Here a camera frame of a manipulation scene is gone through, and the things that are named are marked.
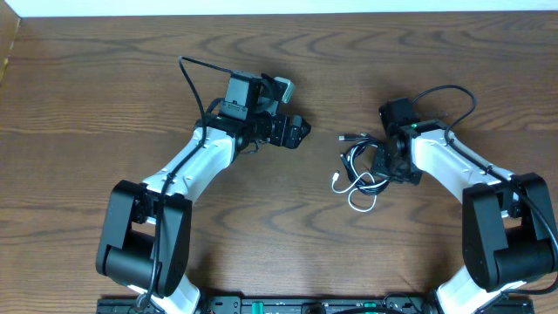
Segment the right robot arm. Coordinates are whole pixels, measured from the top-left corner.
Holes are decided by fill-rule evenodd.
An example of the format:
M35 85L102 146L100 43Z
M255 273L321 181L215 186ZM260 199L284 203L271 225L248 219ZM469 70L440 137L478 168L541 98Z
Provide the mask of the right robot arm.
M462 206L463 267L423 302L424 313L505 312L501 301L557 271L557 228L548 186L483 159L438 119L420 120L408 98L380 106L386 142L375 175L417 185L428 173Z

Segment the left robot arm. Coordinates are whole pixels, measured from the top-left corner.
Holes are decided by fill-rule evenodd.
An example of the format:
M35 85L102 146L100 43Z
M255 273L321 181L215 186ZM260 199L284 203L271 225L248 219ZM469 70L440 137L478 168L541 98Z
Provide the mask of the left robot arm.
M201 292L185 274L192 207L250 144L300 145L310 124L278 110L295 89L285 78L232 71L225 96L201 110L192 139L171 161L140 183L122 180L113 188L96 270L138 292L133 312L152 305L195 312Z

